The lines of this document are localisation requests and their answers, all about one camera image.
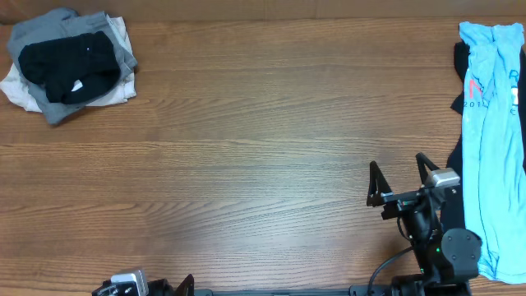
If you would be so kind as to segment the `black garment under pile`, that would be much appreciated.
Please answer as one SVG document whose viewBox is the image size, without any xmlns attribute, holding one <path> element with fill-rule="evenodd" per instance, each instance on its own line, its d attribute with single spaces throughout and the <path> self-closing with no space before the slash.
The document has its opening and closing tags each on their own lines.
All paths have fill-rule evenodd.
<svg viewBox="0 0 526 296">
<path fill-rule="evenodd" d="M 469 46 L 464 42 L 459 42 L 454 46 L 454 68 L 459 78 L 464 82 L 468 69 Z M 525 52 L 520 51 L 520 74 L 519 74 L 519 120 L 522 132 L 523 146 L 525 146 Z M 462 115 L 464 111 L 464 92 L 461 92 L 450 106 L 456 113 Z M 452 150 L 447 163 L 447 168 L 452 168 L 459 176 L 462 176 L 462 137 L 460 136 L 455 148 Z M 465 228 L 464 204 L 462 189 L 454 195 L 446 198 L 445 208 L 441 211 L 441 223 L 445 230 L 455 228 Z"/>
</svg>

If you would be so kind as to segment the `white folded garment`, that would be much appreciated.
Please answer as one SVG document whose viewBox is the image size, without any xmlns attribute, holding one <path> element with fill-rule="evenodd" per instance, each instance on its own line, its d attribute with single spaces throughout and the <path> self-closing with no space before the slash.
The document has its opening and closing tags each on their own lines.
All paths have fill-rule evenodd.
<svg viewBox="0 0 526 296">
<path fill-rule="evenodd" d="M 132 45 L 129 40 L 124 19 L 120 17 L 107 17 L 113 33 L 117 34 L 118 42 L 133 57 Z M 41 109 L 35 98 L 29 93 L 29 85 L 24 81 L 15 64 L 12 64 L 7 76 L 1 81 L 1 91 L 13 104 L 22 107 L 27 112 L 41 113 Z M 88 104 L 89 107 L 101 107 L 111 104 L 126 103 L 130 98 L 136 96 L 135 74 L 132 73 L 119 82 L 115 88 L 106 96 Z"/>
</svg>

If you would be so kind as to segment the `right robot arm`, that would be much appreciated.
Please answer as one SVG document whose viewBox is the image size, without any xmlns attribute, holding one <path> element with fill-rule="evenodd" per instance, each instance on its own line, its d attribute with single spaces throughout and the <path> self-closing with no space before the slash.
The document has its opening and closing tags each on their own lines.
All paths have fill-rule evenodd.
<svg viewBox="0 0 526 296">
<path fill-rule="evenodd" d="M 422 184 L 411 192 L 393 193 L 376 161 L 369 164 L 367 205 L 381 206 L 383 220 L 396 219 L 410 246 L 378 266 L 367 284 L 366 295 L 470 295 L 468 282 L 478 277 L 482 240 L 474 232 L 445 230 L 437 211 L 446 205 L 446 195 L 455 193 L 460 176 L 441 169 L 423 153 L 416 154 Z M 392 279 L 386 288 L 374 281 L 389 264 L 412 252 L 420 272 Z"/>
</svg>

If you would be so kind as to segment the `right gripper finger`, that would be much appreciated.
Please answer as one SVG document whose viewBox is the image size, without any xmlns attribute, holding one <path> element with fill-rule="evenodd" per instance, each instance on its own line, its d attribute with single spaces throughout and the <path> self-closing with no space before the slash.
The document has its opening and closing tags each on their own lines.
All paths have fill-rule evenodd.
<svg viewBox="0 0 526 296">
<path fill-rule="evenodd" d="M 369 164 L 369 172 L 367 206 L 383 206 L 393 196 L 393 192 L 376 161 Z"/>
<path fill-rule="evenodd" d="M 430 159 L 428 159 L 422 152 L 415 155 L 418 172 L 422 185 L 435 185 L 434 172 L 439 169 Z"/>
</svg>

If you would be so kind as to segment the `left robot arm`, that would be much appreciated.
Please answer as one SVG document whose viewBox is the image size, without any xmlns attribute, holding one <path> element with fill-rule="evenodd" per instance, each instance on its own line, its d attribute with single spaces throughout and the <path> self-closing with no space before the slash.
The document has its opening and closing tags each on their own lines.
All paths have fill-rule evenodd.
<svg viewBox="0 0 526 296">
<path fill-rule="evenodd" d="M 136 270 L 113 275 L 100 287 L 91 292 L 92 296 L 194 296 L 194 278 L 188 275 L 174 288 L 166 279 L 147 281 L 145 274 Z"/>
</svg>

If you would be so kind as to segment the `light blue t-shirt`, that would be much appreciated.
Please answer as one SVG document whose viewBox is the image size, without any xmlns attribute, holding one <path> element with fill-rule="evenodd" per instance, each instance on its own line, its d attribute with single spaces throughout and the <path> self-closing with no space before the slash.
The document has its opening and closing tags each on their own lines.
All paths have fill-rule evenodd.
<svg viewBox="0 0 526 296">
<path fill-rule="evenodd" d="M 519 119 L 524 28 L 459 24 L 468 45 L 462 113 L 464 221 L 482 240 L 478 269 L 490 280 L 525 281 L 525 171 Z"/>
</svg>

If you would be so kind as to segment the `black polo shirt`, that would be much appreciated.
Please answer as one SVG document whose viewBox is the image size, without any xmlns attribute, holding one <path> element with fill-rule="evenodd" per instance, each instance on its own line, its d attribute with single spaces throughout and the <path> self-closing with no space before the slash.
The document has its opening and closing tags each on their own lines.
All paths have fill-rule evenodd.
<svg viewBox="0 0 526 296">
<path fill-rule="evenodd" d="M 50 103 L 85 103 L 109 92 L 121 75 L 113 43 L 102 31 L 26 45 L 18 62 Z"/>
</svg>

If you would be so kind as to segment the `grey folded trousers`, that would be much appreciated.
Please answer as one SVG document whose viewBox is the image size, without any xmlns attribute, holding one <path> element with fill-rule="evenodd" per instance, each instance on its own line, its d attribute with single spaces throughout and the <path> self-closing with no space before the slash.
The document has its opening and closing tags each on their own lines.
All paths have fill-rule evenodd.
<svg viewBox="0 0 526 296">
<path fill-rule="evenodd" d="M 36 44 L 43 41 L 61 39 L 66 37 L 78 36 L 84 33 L 104 32 L 113 43 L 116 59 L 121 69 L 118 83 L 128 75 L 134 73 L 134 68 L 138 61 L 129 55 L 118 42 L 117 34 L 113 33 L 112 27 L 107 21 L 108 15 L 105 12 L 97 12 L 89 16 L 79 16 L 77 12 L 70 8 L 57 8 L 42 16 L 20 22 L 12 28 L 11 37 L 7 42 L 7 50 L 13 59 L 16 69 L 21 78 L 27 81 L 21 73 L 18 58 L 21 50 L 29 44 Z M 46 121 L 51 125 L 58 125 L 68 116 L 82 110 L 88 104 L 106 96 L 111 92 L 116 84 L 108 93 L 95 99 L 80 104 L 60 104 L 48 102 L 45 91 L 42 87 L 32 82 L 28 82 L 29 93 L 35 98 L 37 105 L 44 114 Z"/>
</svg>

